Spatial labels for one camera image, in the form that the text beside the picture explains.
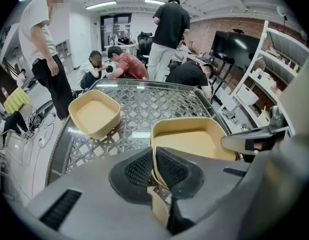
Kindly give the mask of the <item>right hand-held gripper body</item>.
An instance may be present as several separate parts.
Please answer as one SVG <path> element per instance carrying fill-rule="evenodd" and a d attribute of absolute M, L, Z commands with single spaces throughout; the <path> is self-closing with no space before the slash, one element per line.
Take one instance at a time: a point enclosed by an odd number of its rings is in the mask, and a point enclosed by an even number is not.
<path fill-rule="evenodd" d="M 309 134 L 309 56 L 279 97 L 293 136 Z"/>

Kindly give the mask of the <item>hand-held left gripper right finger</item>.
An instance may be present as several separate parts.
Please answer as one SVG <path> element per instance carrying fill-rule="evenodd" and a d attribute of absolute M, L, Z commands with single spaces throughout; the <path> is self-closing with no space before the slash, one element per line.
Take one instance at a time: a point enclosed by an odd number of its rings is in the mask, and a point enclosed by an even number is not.
<path fill-rule="evenodd" d="M 251 165 L 156 148 L 156 168 L 171 193 L 167 229 L 179 234 L 200 223 L 242 181 Z"/>

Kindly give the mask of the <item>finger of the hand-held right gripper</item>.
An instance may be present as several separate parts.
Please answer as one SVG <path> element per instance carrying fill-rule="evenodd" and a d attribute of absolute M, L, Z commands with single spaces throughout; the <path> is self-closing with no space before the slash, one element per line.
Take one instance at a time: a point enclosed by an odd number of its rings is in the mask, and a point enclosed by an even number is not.
<path fill-rule="evenodd" d="M 268 127 L 233 133 L 221 138 L 221 146 L 242 155 L 255 155 L 262 150 L 262 142 L 274 136 Z"/>

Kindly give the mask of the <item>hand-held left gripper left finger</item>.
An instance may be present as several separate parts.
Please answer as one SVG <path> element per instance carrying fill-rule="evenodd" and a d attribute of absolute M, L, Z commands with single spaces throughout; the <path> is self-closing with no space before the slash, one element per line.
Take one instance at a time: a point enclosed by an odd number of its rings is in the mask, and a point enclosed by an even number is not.
<path fill-rule="evenodd" d="M 167 240 L 148 193 L 150 147 L 97 158 L 61 176 L 27 209 L 60 237 L 74 240 Z"/>

